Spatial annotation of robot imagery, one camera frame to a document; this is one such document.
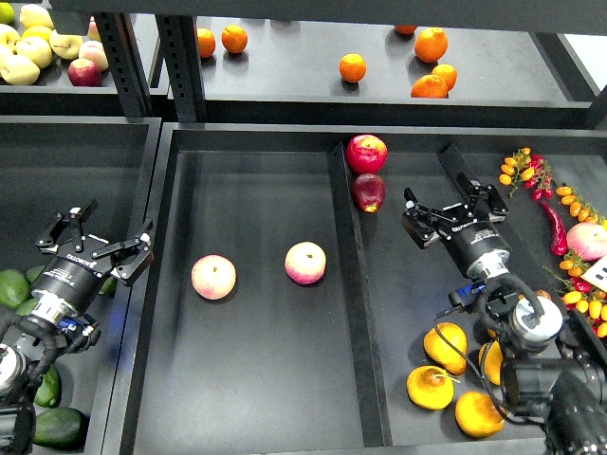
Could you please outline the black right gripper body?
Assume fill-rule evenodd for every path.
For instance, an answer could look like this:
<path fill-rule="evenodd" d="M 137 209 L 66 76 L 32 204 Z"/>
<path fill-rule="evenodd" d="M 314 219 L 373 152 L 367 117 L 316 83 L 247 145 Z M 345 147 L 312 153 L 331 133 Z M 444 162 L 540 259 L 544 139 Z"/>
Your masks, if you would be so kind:
<path fill-rule="evenodd" d="M 462 203 L 444 208 L 447 221 L 439 232 L 460 273 L 471 280 L 487 280 L 505 273 L 510 248 L 485 214 L 469 215 Z"/>

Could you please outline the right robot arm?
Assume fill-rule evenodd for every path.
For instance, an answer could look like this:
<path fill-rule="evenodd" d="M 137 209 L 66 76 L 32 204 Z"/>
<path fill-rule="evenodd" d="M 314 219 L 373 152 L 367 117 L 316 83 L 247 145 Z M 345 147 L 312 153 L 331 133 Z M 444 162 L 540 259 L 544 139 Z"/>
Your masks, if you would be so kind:
<path fill-rule="evenodd" d="M 545 434 L 549 454 L 606 451 L 606 351 L 577 310 L 537 295 L 507 267 L 511 249 L 494 226 L 508 209 L 492 185 L 456 176 L 463 201 L 442 209 L 405 189 L 402 224 L 415 243 L 441 242 L 471 281 L 449 295 L 497 337 L 501 395 L 489 400 L 516 425 Z"/>

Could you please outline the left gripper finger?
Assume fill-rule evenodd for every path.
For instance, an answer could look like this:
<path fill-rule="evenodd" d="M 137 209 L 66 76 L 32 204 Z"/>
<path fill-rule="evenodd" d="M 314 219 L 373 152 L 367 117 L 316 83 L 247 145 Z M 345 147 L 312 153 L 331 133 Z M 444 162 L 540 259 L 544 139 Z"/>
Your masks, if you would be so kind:
<path fill-rule="evenodd" d="M 72 249 L 76 253 L 82 253 L 85 242 L 83 224 L 97 207 L 98 199 L 92 198 L 82 207 L 73 207 L 68 212 L 56 212 L 36 238 L 35 245 L 43 253 L 56 253 L 60 246 L 58 241 L 67 229 Z"/>
<path fill-rule="evenodd" d="M 132 286 L 154 259 L 153 220 L 145 219 L 133 238 L 97 248 L 91 252 L 91 269 L 99 278 L 114 277 Z"/>

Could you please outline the yellow pear behind right arm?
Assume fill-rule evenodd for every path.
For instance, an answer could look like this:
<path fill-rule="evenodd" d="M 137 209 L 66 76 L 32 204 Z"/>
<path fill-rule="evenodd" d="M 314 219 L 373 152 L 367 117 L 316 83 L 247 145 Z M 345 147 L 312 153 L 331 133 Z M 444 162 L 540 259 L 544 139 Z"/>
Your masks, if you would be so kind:
<path fill-rule="evenodd" d="M 502 351 L 497 342 L 491 341 L 481 346 L 478 355 L 479 366 L 484 376 L 495 386 L 502 384 L 501 368 L 503 360 Z"/>

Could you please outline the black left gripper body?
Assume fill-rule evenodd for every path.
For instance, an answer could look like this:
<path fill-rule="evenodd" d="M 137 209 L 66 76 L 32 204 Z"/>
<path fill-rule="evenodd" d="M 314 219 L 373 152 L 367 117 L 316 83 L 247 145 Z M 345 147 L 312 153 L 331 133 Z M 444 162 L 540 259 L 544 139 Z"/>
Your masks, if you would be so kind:
<path fill-rule="evenodd" d="M 93 256 L 106 246 L 107 240 L 93 234 L 82 237 L 80 249 L 72 241 L 58 246 L 54 257 L 33 282 L 32 296 L 37 300 L 51 298 L 54 305 L 67 306 L 69 315 L 83 315 L 114 268 L 109 256 Z"/>

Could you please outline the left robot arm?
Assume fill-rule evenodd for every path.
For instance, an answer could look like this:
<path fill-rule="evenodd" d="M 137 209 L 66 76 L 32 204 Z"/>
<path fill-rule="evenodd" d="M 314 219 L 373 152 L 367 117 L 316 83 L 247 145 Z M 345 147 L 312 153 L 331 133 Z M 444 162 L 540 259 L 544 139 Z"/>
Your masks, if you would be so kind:
<path fill-rule="evenodd" d="M 57 212 L 35 240 L 47 265 L 30 282 L 34 307 L 1 318 L 1 332 L 19 338 L 1 343 L 1 451 L 29 454 L 41 415 L 35 395 L 62 355 L 83 352 L 101 335 L 87 310 L 103 286 L 116 279 L 132 285 L 154 259 L 153 221 L 144 220 L 130 238 L 111 243 L 83 229 L 97 202 Z"/>

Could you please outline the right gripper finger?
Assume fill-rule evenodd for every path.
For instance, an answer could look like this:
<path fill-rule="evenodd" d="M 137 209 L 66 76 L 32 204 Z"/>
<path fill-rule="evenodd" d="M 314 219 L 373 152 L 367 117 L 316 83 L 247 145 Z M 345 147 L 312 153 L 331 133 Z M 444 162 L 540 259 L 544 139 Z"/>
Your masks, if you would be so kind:
<path fill-rule="evenodd" d="M 450 241 L 458 222 L 457 205 L 432 209 L 421 205 L 410 188 L 404 190 L 405 210 L 402 226 L 415 244 L 425 249 L 436 241 Z"/>
<path fill-rule="evenodd" d="M 468 218 L 500 223 L 506 219 L 508 208 L 493 185 L 483 185 L 470 179 L 464 172 L 455 177 L 456 188 L 464 199 L 464 213 Z"/>

